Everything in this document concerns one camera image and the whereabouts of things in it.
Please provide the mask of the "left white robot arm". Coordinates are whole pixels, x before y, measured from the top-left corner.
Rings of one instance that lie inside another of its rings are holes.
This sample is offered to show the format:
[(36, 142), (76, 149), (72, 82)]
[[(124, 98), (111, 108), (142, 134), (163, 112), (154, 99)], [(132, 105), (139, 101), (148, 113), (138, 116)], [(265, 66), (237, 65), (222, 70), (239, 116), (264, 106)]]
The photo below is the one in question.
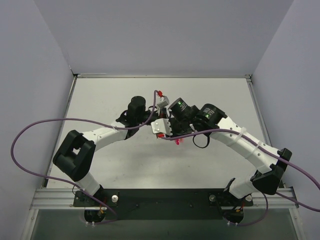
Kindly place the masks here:
[(101, 127), (87, 132), (70, 131), (53, 157), (53, 164), (86, 191), (84, 199), (92, 206), (105, 198), (104, 188), (90, 173), (94, 153), (112, 143), (124, 141), (135, 135), (139, 126), (160, 118), (160, 110), (170, 104), (167, 96), (157, 92), (159, 99), (152, 110), (146, 110), (146, 100), (134, 96), (127, 109), (111, 127)]

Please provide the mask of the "pink keychain charm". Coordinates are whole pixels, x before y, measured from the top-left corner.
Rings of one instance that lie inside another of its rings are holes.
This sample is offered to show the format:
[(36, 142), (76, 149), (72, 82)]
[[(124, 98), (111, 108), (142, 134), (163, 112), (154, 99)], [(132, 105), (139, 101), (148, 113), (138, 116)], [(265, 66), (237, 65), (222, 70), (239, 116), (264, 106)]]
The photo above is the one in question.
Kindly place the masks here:
[(184, 142), (184, 139), (183, 138), (175, 139), (174, 142), (176, 145), (180, 145)]

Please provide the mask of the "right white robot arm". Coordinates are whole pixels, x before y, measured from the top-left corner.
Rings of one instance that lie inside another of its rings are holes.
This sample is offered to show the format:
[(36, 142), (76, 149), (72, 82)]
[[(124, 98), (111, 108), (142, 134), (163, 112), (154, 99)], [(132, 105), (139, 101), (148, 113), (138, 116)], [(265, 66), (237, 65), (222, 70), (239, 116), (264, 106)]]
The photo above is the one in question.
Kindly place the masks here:
[(202, 132), (208, 140), (217, 140), (249, 161), (256, 169), (253, 175), (233, 178), (225, 191), (237, 199), (261, 192), (275, 195), (286, 171), (292, 152), (274, 148), (248, 133), (246, 128), (237, 125), (224, 111), (206, 103), (202, 108), (189, 106), (182, 98), (170, 106), (173, 136), (182, 136), (192, 132)]

